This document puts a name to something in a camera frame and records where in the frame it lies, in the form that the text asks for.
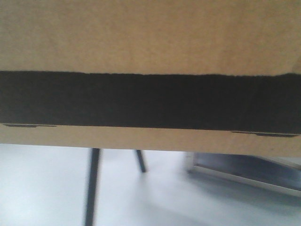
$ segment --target table leg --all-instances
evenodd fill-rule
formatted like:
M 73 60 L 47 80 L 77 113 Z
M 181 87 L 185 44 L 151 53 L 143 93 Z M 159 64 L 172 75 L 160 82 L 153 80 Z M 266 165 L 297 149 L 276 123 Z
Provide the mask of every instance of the table leg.
M 87 191 L 85 226 L 93 226 L 96 187 L 97 187 L 97 173 L 98 173 L 98 164 L 100 158 L 101 158 L 101 149 L 92 148 L 89 185 Z
M 144 162 L 144 159 L 143 159 L 143 153 L 141 150 L 136 150 L 136 154 L 137 154 L 137 158 L 138 158 L 138 161 L 139 161 L 139 165 L 140 165 L 140 170 L 142 173 L 145 173 L 146 172 L 146 167 L 145 167 L 145 162 Z

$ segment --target cardboard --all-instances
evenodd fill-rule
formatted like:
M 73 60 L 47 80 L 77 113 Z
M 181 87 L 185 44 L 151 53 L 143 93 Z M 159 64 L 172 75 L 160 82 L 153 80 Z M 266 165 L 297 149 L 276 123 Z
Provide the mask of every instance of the cardboard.
M 301 1 L 2 0 L 0 71 L 298 74 Z M 205 129 L 0 125 L 0 142 L 301 156 L 300 136 Z
M 300 0 L 1 0 L 0 70 L 301 73 Z

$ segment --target black stripe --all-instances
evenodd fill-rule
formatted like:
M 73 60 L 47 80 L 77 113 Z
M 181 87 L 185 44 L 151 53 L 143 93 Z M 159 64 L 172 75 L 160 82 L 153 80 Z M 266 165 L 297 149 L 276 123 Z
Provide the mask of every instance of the black stripe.
M 301 134 L 301 75 L 0 72 L 0 122 Z

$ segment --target white floor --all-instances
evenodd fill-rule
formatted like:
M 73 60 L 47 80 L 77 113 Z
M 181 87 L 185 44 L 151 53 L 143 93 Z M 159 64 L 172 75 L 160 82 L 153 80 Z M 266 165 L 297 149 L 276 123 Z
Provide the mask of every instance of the white floor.
M 81 226 L 90 152 L 0 145 L 0 226 Z M 184 153 L 104 150 L 96 226 L 300 226 L 301 199 L 184 170 Z

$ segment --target black metal leg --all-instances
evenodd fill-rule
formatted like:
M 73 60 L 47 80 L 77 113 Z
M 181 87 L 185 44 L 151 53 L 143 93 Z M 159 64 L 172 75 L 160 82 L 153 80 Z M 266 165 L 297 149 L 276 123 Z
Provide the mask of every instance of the black metal leg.
M 137 154 L 137 158 L 139 161 L 139 165 L 140 165 L 140 170 L 142 173 L 146 172 L 146 167 L 145 167 L 145 163 L 144 163 L 144 159 L 143 159 L 143 153 L 141 150 L 136 150 L 136 154 Z
M 101 149 L 92 148 L 89 187 L 87 192 L 85 226 L 93 226 L 97 173 L 98 173 L 98 164 L 99 164 L 100 157 L 101 157 Z

